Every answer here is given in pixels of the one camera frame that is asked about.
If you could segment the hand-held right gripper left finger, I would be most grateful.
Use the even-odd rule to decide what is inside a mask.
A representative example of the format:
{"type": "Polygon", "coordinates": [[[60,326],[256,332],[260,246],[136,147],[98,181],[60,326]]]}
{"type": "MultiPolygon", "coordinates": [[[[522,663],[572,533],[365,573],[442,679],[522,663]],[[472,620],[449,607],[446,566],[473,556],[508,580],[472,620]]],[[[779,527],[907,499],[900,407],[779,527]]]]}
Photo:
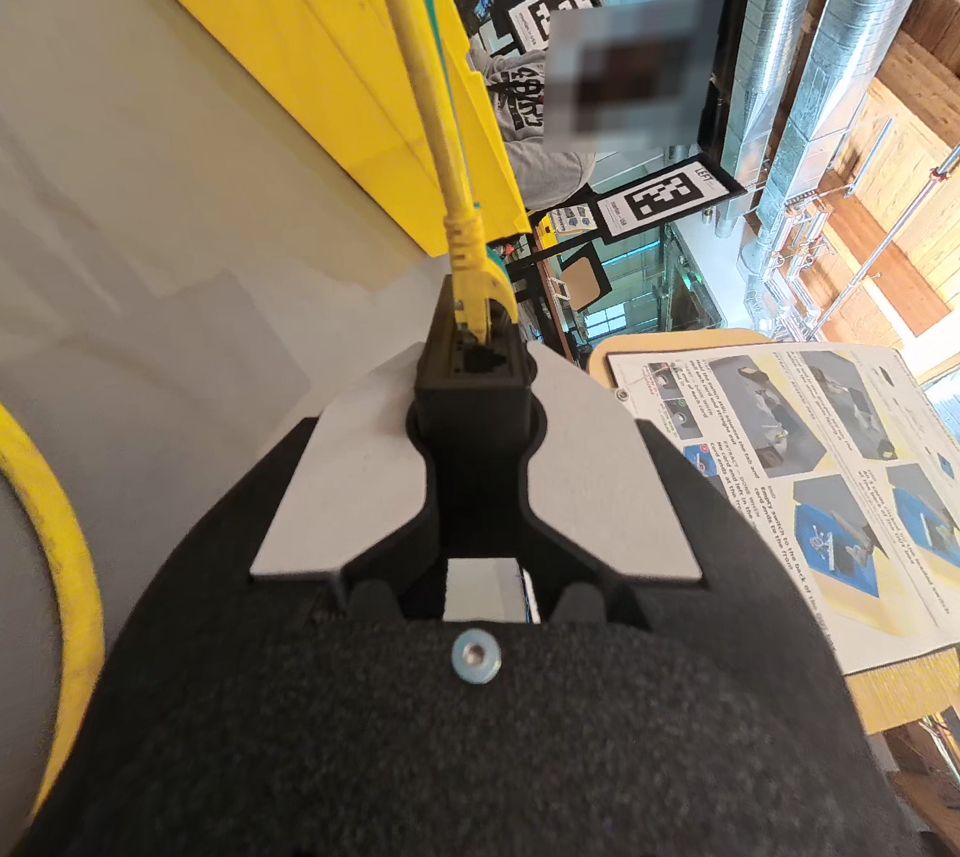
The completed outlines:
{"type": "Polygon", "coordinates": [[[428,460],[408,430],[425,346],[408,348],[321,411],[249,567],[256,581],[317,580],[346,606],[376,581],[397,599],[439,553],[428,460]]]}

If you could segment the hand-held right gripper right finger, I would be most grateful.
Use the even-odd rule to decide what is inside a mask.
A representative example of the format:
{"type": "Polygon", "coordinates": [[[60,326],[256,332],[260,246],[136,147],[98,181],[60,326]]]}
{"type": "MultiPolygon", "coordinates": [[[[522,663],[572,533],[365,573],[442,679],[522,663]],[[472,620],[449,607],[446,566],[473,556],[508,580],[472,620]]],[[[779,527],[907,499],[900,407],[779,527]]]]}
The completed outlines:
{"type": "Polygon", "coordinates": [[[532,361],[537,418],[522,458],[519,552],[543,619],[642,619],[653,594],[704,589],[637,419],[614,391],[542,343],[532,361]]]}

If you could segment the black network switch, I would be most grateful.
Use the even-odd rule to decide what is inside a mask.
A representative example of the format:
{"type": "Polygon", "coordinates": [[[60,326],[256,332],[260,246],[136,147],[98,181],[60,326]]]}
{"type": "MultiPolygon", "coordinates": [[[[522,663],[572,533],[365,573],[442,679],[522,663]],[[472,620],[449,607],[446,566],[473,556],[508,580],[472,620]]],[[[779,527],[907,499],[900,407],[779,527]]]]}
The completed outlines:
{"type": "Polygon", "coordinates": [[[441,551],[453,559],[518,559],[522,548],[532,362],[498,303],[490,324],[485,344],[460,332],[445,275],[414,377],[415,433],[433,471],[441,551]]]}

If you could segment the yellow plastic bin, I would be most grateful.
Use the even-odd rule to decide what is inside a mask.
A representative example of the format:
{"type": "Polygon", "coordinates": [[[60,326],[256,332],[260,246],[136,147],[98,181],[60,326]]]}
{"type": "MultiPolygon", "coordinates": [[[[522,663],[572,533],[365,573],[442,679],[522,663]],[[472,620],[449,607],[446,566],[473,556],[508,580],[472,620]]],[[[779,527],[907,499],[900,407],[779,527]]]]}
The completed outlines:
{"type": "Polygon", "coordinates": [[[385,0],[178,1],[426,253],[448,253],[385,0]]]}

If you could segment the printed instruction sheet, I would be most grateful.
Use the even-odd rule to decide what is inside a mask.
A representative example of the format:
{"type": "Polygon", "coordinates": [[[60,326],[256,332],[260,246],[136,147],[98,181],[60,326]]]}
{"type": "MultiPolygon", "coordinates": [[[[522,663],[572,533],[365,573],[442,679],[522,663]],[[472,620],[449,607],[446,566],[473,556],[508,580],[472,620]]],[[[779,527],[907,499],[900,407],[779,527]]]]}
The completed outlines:
{"type": "Polygon", "coordinates": [[[899,351],[770,342],[606,365],[780,558],[845,675],[958,647],[958,442],[899,351]]]}

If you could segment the black-white marker tag sign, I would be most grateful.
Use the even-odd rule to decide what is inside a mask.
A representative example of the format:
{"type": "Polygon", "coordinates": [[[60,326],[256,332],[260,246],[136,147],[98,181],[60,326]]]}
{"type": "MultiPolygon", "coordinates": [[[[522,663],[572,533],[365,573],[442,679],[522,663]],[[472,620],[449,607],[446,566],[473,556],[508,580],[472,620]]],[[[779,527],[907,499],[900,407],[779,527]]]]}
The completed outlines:
{"type": "Polygon", "coordinates": [[[741,198],[746,189],[704,153],[697,153],[612,191],[587,207],[607,245],[741,198]]]}
{"type": "Polygon", "coordinates": [[[515,47],[521,54],[528,54],[547,49],[553,13],[599,7],[600,0],[518,0],[506,7],[506,19],[515,47]]]}

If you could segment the instruction sheet on clipboard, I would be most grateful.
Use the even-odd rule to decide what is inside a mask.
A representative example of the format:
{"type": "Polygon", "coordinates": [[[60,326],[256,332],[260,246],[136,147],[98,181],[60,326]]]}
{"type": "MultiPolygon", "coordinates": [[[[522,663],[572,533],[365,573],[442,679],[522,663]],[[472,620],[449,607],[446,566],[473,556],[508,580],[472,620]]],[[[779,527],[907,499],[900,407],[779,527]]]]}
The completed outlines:
{"type": "MultiPolygon", "coordinates": [[[[747,328],[720,328],[604,337],[590,355],[586,370],[607,389],[615,385],[607,358],[614,353],[674,355],[681,351],[705,352],[727,347],[762,347],[772,340],[747,328]]],[[[959,662],[956,647],[846,677],[858,716],[867,734],[942,713],[958,703],[959,662]]]]}

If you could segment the silver ventilation duct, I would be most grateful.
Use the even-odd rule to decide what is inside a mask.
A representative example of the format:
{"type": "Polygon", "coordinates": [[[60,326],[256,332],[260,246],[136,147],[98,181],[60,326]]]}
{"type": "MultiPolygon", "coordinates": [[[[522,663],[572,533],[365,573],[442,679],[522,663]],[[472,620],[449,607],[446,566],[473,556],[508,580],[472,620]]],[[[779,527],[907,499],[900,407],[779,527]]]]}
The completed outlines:
{"type": "Polygon", "coordinates": [[[720,239],[732,237],[759,185],[809,1],[746,0],[721,157],[745,193],[717,207],[720,239]]]}
{"type": "Polygon", "coordinates": [[[752,328],[766,337],[777,329],[767,280],[785,241],[788,203],[818,189],[911,2],[825,0],[757,207],[760,230],[745,258],[745,306],[752,328]]]}

